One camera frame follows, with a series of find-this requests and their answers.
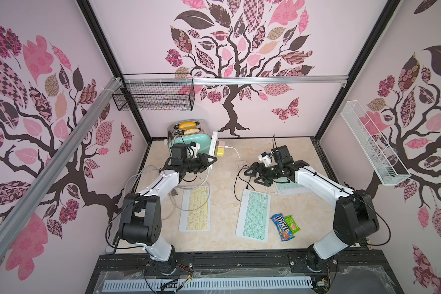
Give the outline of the white power strip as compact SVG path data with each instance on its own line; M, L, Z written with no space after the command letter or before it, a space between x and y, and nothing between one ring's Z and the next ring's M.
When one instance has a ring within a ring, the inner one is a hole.
M216 146L217 146L217 142L218 142L218 131L214 131L212 136L211 136L211 143L209 146L209 167L208 170L212 170L213 168L213 164L215 161L217 161L217 157L215 156L215 151L216 151Z

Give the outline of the yellow USB charger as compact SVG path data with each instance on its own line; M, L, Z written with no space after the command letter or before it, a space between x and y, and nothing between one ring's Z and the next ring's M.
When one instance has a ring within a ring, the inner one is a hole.
M224 147L217 147L216 148L216 156L217 157L224 157L225 154L225 148Z

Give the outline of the yellow wireless keyboard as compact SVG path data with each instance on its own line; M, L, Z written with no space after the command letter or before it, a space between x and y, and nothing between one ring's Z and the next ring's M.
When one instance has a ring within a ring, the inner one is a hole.
M211 228L211 189L204 185L185 190L181 204L180 232L207 232Z

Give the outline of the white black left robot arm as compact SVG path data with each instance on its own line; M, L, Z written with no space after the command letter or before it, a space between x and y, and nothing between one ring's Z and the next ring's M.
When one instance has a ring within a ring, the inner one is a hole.
M142 192L125 196L118 237L142 247L155 262L172 262L175 248L160 235L162 198L168 196L187 174L202 173L217 160L213 155L196 152L192 145L173 145L157 179Z

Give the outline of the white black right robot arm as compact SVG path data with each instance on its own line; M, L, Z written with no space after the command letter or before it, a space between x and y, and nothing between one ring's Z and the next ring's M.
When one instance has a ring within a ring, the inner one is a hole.
M244 172L255 183L270 187L276 180L286 178L315 193L334 209L333 229L307 249L305 262L310 271L320 272L337 253L379 230L378 215L366 191L342 186L307 162L294 160L285 145L262 153L259 160Z

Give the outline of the mint green toaster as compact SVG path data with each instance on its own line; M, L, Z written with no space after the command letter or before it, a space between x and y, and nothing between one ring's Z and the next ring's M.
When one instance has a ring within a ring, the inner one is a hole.
M208 123L203 119L191 119L175 122L167 128L167 146L169 154L172 154L172 146L175 144L200 144L200 153L209 153L211 143L211 131Z

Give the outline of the blue candy bag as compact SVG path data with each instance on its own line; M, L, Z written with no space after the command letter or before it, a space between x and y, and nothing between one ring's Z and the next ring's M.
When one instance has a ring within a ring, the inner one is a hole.
M294 238L294 234L290 230L283 214L274 214L271 220L278 230L281 241L290 241Z

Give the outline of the green snack packet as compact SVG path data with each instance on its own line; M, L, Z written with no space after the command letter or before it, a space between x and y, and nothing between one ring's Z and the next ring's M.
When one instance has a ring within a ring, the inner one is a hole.
M293 235L301 230L292 216L285 216L284 219L290 232Z

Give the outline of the green wireless keyboard right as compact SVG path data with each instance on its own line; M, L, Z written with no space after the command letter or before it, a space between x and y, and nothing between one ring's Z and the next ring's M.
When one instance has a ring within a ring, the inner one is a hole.
M310 192L308 188L294 182L275 183L275 187L279 196L291 196Z

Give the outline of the green wireless keyboard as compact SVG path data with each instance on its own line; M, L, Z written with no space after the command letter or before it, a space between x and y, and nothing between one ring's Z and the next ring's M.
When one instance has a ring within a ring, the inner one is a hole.
M245 189L238 215L236 236L267 242L270 206L269 194Z
M308 188L294 182L275 183L275 187L279 196L291 196L310 192Z

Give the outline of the green wireless keyboard centre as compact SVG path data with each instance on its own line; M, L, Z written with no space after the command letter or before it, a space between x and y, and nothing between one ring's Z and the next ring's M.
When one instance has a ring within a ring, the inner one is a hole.
M236 236L267 242L270 206L269 194L245 189L238 215Z

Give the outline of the aluminium rail back wall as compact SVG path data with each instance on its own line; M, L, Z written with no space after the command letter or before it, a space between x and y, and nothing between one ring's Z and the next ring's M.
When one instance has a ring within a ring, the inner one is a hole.
M193 85L269 85L269 84L309 84L309 83L340 83L346 84L346 75L323 75L303 77L227 77L227 78L130 78L126 83L191 83Z

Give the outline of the aluminium rail wall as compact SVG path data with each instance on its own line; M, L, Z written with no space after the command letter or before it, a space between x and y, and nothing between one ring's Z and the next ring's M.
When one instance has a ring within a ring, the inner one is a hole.
M346 75L323 75L303 77L227 77L227 78L130 78L126 83L191 83L193 85L269 85L269 84L309 84L309 83L340 83L346 84Z
M110 102L111 93L122 84L122 78L115 77L104 87L99 97L89 108L88 113L76 125L69 137L51 158L50 163L38 174L38 177L34 180L26 194L17 202L5 220L0 224L0 260L6 255L12 242L30 220L31 215L46 196L51 185L71 160L72 155L76 152L84 137Z

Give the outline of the aluminium rail left wall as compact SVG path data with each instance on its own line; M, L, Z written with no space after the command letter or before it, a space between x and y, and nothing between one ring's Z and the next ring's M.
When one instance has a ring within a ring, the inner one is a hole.
M0 260L6 255L12 242L30 220L31 215L46 196L51 185L71 160L72 155L76 152L84 137L110 102L111 93L122 84L122 78L115 77L104 87L99 97L89 108L88 113L76 125L69 137L51 158L50 163L38 174L38 177L34 180L26 194L17 202L5 220L0 224Z

